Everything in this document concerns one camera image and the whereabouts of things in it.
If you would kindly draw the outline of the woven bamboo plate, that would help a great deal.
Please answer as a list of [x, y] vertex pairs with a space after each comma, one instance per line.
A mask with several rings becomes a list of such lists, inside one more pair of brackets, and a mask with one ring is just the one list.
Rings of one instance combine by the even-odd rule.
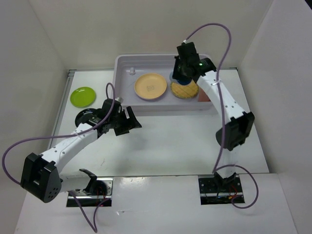
[[199, 86], [192, 81], [188, 85], [181, 85], [178, 83], [171, 82], [170, 90], [172, 94], [180, 99], [190, 99], [197, 96], [199, 93]]

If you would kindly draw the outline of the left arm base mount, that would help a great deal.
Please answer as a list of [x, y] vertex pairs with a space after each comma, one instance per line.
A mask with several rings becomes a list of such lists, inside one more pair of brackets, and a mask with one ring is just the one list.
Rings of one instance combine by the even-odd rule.
[[72, 193], [75, 195], [82, 207], [111, 207], [113, 194], [113, 177], [98, 177], [95, 185], [90, 191], [84, 189], [75, 189]]

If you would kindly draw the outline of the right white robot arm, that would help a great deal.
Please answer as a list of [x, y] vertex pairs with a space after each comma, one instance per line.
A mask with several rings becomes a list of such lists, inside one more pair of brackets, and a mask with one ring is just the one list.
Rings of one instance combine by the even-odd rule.
[[196, 83], [209, 97], [221, 118], [221, 128], [215, 134], [220, 146], [213, 168], [214, 187], [226, 191], [236, 176], [234, 149], [244, 144], [254, 123], [254, 114], [246, 112], [219, 77], [219, 70], [209, 58], [200, 58], [193, 42], [177, 47], [171, 80], [180, 85]]

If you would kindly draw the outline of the cream yellow plastic plate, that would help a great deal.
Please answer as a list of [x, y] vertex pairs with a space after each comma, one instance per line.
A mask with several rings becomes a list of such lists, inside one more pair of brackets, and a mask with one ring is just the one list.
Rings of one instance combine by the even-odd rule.
[[156, 73], [141, 75], [134, 84], [134, 91], [137, 95], [153, 98], [163, 95], [167, 90], [165, 77]]

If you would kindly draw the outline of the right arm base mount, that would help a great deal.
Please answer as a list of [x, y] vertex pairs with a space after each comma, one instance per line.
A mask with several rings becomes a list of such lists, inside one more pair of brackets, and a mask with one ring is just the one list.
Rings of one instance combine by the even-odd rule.
[[234, 203], [245, 203], [237, 173], [227, 178], [222, 178], [217, 172], [199, 175], [198, 185], [201, 205], [231, 204], [232, 199]]

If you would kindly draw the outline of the blue plastic cup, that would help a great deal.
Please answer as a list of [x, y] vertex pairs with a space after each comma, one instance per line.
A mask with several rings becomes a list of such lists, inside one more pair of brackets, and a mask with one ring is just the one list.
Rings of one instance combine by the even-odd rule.
[[173, 71], [169, 75], [169, 80], [172, 83], [176, 83], [176, 84], [183, 85], [183, 86], [189, 85], [193, 81], [192, 79], [190, 79], [190, 80], [177, 80], [177, 79], [174, 79], [173, 78]]

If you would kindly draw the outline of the purple plastic plate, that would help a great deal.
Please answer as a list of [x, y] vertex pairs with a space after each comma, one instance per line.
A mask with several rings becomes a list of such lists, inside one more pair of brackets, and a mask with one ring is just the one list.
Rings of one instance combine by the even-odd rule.
[[166, 94], [160, 95], [158, 97], [152, 97], [152, 98], [147, 98], [147, 97], [143, 97], [138, 95], [138, 97], [142, 100], [146, 100], [146, 101], [157, 101], [157, 100], [162, 100], [164, 97], [166, 97]]

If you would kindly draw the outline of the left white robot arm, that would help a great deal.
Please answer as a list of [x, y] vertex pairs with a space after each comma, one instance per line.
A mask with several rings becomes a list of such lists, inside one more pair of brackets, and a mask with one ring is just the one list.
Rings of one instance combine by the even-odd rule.
[[77, 174], [62, 175], [61, 171], [86, 146], [103, 134], [114, 130], [116, 136], [141, 128], [132, 107], [123, 109], [120, 101], [108, 98], [101, 108], [87, 108], [75, 118], [76, 129], [51, 149], [36, 155], [29, 154], [22, 170], [20, 185], [44, 203], [51, 202], [61, 192], [81, 189], [86, 195], [103, 186], [98, 177], [80, 168]]

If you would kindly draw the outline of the salmon pink plastic cup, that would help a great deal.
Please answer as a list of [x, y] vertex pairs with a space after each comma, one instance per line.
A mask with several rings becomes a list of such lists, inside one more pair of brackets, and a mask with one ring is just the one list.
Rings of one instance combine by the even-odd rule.
[[198, 102], [210, 102], [211, 100], [207, 94], [200, 88], [198, 92]]

